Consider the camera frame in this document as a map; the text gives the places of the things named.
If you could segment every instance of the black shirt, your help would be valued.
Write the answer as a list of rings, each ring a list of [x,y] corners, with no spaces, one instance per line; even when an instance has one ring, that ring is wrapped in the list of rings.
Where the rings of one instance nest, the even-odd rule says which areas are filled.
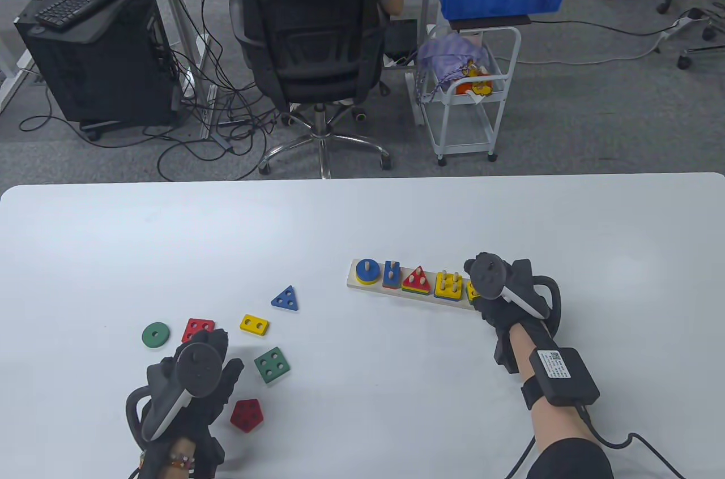
[[[587,439],[569,438],[552,443],[541,453],[527,479],[613,479],[602,448]]]

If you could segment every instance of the gray carpet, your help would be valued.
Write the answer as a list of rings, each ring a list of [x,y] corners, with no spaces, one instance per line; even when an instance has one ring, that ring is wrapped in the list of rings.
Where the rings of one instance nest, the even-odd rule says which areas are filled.
[[[0,0],[0,28],[11,35],[11,21],[28,0]],[[199,16],[199,0],[186,0]],[[655,6],[660,0],[565,0],[562,10],[541,19],[585,19],[620,28],[650,31],[668,26],[681,11],[712,0],[675,0],[666,16]],[[407,0],[407,16],[417,16],[420,0]],[[168,18],[165,6],[163,13]],[[238,85],[251,80],[228,19],[228,0],[207,0],[205,16],[212,33],[225,47],[223,65]],[[687,72],[675,67],[678,52],[699,46],[700,26],[681,33],[663,46],[661,54],[635,62],[588,67],[561,65],[517,68],[497,150],[497,163],[484,155],[450,156],[439,168],[427,132],[412,121],[407,91],[399,74],[384,78],[393,93],[381,98],[374,91],[365,104],[367,122],[343,122],[342,129],[371,135],[384,142],[394,157],[394,169],[381,173],[378,158],[366,151],[334,150],[334,177],[507,176],[508,174],[640,173],[725,170],[725,112],[722,57],[698,60]],[[533,24],[522,28],[521,58],[596,60],[613,55],[635,55],[653,39],[621,36],[603,29],[573,24]],[[178,40],[168,28],[172,42]],[[505,40],[494,51],[505,52]],[[24,133],[18,123],[33,114],[45,114],[42,87],[26,80],[0,116],[0,192],[21,183],[160,181],[158,155],[169,146],[156,140],[143,145],[102,149],[79,140],[72,130],[51,122],[37,132]],[[257,105],[269,107],[267,101]],[[190,123],[174,134],[196,138],[199,125]],[[300,133],[277,127],[271,141],[280,143]],[[124,130],[104,138],[107,145],[142,140],[140,130]],[[226,156],[202,163],[189,153],[173,151],[163,171],[176,181],[234,179],[253,168],[262,149],[257,135],[249,156]],[[246,143],[239,143],[239,148]],[[214,146],[200,153],[213,156]],[[315,151],[297,151],[272,165],[269,178],[316,178]],[[250,178],[259,178],[253,173]]]

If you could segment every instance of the chair wheel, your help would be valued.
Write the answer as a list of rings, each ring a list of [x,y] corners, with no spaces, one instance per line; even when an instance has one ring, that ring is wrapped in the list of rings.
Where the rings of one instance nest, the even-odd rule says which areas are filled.
[[[681,70],[686,70],[691,65],[692,65],[691,57],[679,57],[677,59],[677,67]]]
[[[712,41],[715,39],[715,36],[717,36],[715,28],[712,26],[705,26],[705,29],[702,31],[702,39],[705,41]]]

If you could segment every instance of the green square block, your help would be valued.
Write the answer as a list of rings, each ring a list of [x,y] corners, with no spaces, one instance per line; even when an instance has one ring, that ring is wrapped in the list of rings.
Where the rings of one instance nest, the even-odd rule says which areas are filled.
[[[290,370],[289,364],[284,359],[279,347],[275,347],[261,355],[261,357],[254,359],[254,363],[256,363],[257,370],[259,370],[259,374],[265,380],[265,383],[271,383]]]

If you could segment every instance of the yellow rectangle block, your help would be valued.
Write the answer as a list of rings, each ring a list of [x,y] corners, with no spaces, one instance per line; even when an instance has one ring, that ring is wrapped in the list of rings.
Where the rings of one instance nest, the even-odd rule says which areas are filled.
[[[245,332],[256,334],[257,336],[264,336],[267,333],[270,323],[268,320],[259,319],[251,316],[251,314],[244,315],[244,319],[239,324],[239,327]]]

